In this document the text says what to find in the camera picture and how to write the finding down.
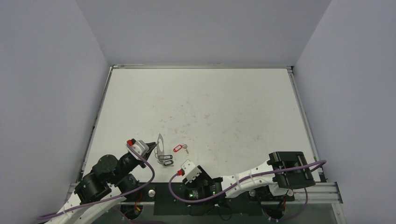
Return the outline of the metal key holder ring plate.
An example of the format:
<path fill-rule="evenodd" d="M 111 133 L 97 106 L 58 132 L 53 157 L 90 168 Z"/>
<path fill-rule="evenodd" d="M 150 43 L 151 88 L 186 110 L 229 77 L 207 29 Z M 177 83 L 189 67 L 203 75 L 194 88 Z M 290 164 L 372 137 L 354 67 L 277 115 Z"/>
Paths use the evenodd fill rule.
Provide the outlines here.
<path fill-rule="evenodd" d="M 158 138 L 156 141 L 156 148 L 155 148 L 155 157 L 157 159 L 157 162 L 160 165 L 164 165 L 164 145 L 163 145 L 163 136 L 161 134 L 158 134 Z"/>

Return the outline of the red tagged key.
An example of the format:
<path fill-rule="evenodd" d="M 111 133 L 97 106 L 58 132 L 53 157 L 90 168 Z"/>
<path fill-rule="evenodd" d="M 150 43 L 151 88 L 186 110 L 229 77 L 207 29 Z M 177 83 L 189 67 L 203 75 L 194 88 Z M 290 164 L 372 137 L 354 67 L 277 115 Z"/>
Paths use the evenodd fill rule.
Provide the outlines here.
<path fill-rule="evenodd" d="M 177 153 L 177 152 L 179 152 L 179 151 L 181 151 L 181 150 L 183 150 L 183 151 L 185 151 L 187 154 L 189 154 L 188 146 L 187 146 L 186 144 L 179 144 L 179 145 L 177 145 L 176 147 L 173 148 L 173 152 L 174 152 L 174 153 Z"/>

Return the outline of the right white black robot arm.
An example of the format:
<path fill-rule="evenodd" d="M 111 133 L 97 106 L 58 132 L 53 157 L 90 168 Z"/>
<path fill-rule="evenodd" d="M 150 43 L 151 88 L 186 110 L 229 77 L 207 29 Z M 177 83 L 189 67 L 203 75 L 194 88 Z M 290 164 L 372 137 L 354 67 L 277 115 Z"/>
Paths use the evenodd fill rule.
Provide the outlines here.
<path fill-rule="evenodd" d="M 202 167 L 186 160 L 178 171 L 186 186 L 182 200 L 188 204 L 214 201 L 216 198 L 236 198 L 240 194 L 264 187 L 269 200 L 294 189 L 315 185 L 312 172 L 322 165 L 307 163 L 303 152 L 273 152 L 261 165 L 241 173 L 211 178 Z"/>

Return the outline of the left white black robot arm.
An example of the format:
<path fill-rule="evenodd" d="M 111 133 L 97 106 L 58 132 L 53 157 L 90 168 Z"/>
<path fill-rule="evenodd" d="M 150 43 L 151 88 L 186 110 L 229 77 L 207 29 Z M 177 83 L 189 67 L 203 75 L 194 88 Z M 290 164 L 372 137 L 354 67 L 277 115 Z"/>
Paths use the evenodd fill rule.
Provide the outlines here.
<path fill-rule="evenodd" d="M 155 177 L 147 160 L 157 143 L 131 139 L 126 146 L 128 152 L 119 159 L 112 154 L 102 156 L 77 184 L 62 208 L 42 219 L 49 224 L 91 224 L 118 203 L 133 201 L 142 194 Z M 140 183 L 132 175 L 137 166 L 151 170 L 152 176 L 147 182 Z"/>

